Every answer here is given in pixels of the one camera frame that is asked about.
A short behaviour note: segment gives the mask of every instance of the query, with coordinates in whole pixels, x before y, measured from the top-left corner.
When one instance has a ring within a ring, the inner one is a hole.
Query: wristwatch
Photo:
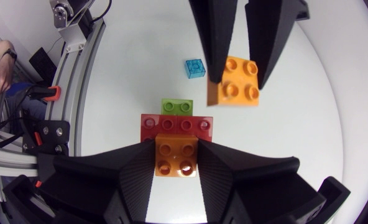
[[[2,57],[3,57],[4,55],[6,55],[6,54],[9,54],[9,55],[14,59],[14,61],[16,61],[16,60],[17,60],[17,53],[16,53],[14,50],[12,50],[12,49],[8,49],[7,51],[5,51],[5,52],[3,53]]]

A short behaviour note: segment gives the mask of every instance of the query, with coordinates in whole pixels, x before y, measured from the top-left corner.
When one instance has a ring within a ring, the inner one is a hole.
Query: metal rail
[[[81,155],[83,109],[91,68],[101,36],[105,30],[102,19],[94,23],[83,50],[67,53],[58,64],[53,85],[61,87],[60,99],[47,105],[45,119],[68,121],[70,124],[69,156]]]

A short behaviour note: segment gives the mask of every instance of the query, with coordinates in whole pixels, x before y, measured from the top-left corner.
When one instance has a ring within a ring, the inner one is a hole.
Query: orange lego brick
[[[189,134],[158,134],[155,138],[155,175],[196,176],[198,138]]]
[[[221,83],[208,79],[208,106],[259,104],[255,62],[236,57],[227,57]]]

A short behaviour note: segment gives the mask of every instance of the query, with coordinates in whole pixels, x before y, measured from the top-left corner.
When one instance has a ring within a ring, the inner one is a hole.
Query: lego brick
[[[211,141],[213,117],[177,116],[177,134],[193,134],[197,138]]]
[[[188,78],[203,77],[206,72],[201,59],[185,61],[185,71]]]
[[[221,83],[208,80],[208,106],[259,104],[257,65],[250,60],[229,56]]]
[[[196,176],[198,138],[189,134],[158,134],[155,138],[155,175]]]
[[[192,100],[162,99],[163,115],[192,116]]]
[[[177,117],[171,115],[142,114],[140,142],[155,139],[159,133],[176,134]]]

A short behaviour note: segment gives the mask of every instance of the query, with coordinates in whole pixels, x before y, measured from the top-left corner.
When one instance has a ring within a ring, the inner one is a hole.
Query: stacked lego bricks
[[[192,111],[192,100],[162,99],[162,114],[141,115],[141,142],[155,139],[155,175],[196,175],[198,139],[211,141],[213,117]]]

